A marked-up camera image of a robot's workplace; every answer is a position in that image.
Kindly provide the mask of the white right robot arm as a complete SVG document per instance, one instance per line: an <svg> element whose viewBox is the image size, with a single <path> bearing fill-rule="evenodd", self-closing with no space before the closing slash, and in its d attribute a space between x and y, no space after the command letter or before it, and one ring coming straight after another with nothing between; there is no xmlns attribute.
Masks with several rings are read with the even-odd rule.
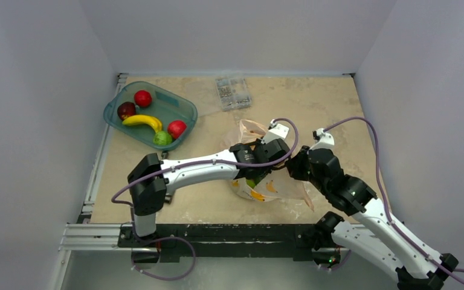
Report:
<svg viewBox="0 0 464 290"><path fill-rule="evenodd" d="M289 176L310 182L336 209L354 218L351 224L329 211L303 235L319 249L344 246L389 275L398 289L441 289L459 261L439 253L390 217L384 203L362 179L345 174L330 149L303 146L285 162Z"/></svg>

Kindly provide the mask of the green fake custard apple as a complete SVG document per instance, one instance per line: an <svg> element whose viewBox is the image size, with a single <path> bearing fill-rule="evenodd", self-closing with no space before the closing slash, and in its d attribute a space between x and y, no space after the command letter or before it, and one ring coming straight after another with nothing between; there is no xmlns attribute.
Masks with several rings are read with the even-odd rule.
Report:
<svg viewBox="0 0 464 290"><path fill-rule="evenodd" d="M160 130L153 137L153 143L157 146L168 146L172 144L173 137L166 131Z"/></svg>

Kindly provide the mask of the translucent orange plastic bag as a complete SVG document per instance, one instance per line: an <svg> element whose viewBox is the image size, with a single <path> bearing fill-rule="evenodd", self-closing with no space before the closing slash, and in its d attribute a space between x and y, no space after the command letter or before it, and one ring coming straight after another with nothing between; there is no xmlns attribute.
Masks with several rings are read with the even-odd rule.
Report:
<svg viewBox="0 0 464 290"><path fill-rule="evenodd" d="M220 142L221 149L229 149L231 146L256 141L264 137L268 128L256 121L241 119L239 124L225 135ZM270 174L254 178L257 185L250 188L246 184L246 178L229 180L228 184L232 191L244 199L257 202L270 202L276 199L302 200L314 210L314 204L305 190L304 183L292 179L285 169L275 170Z"/></svg>

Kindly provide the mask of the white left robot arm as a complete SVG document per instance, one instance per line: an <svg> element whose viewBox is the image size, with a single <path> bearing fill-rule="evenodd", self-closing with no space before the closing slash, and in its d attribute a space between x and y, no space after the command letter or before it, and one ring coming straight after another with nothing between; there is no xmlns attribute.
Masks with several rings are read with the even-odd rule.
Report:
<svg viewBox="0 0 464 290"><path fill-rule="evenodd" d="M214 180L255 179L289 158L293 148L284 139L265 144L238 143L215 154L184 160L161 160L155 153L146 155L127 177L134 219L133 240L141 247L156 239L156 214L165 197L177 189Z"/></svg>

